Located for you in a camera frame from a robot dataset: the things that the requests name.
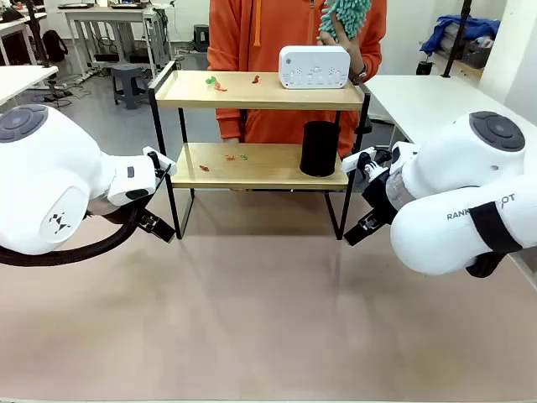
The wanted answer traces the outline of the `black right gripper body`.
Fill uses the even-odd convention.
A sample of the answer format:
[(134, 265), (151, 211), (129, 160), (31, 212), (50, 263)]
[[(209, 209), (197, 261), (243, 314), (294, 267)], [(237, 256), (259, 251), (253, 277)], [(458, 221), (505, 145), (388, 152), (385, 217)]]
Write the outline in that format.
[(389, 178), (389, 171), (385, 170), (375, 179), (369, 181), (362, 197), (373, 208), (374, 216), (383, 223), (391, 223), (398, 213), (386, 192), (386, 182)]

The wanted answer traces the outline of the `person's left hand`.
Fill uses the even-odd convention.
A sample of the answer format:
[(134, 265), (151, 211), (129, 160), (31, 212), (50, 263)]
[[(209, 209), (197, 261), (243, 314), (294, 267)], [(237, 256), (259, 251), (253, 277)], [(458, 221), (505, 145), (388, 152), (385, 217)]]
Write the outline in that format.
[(354, 39), (349, 39), (347, 37), (347, 33), (344, 27), (337, 20), (333, 22), (332, 25), (335, 30), (338, 41), (335, 41), (335, 39), (328, 32), (321, 31), (319, 33), (319, 39), (317, 41), (317, 44), (329, 46), (339, 45), (340, 47), (342, 47), (350, 56), (349, 75), (359, 76), (363, 72), (365, 64), (363, 62), (361, 51), (359, 49), (357, 37), (355, 37)]

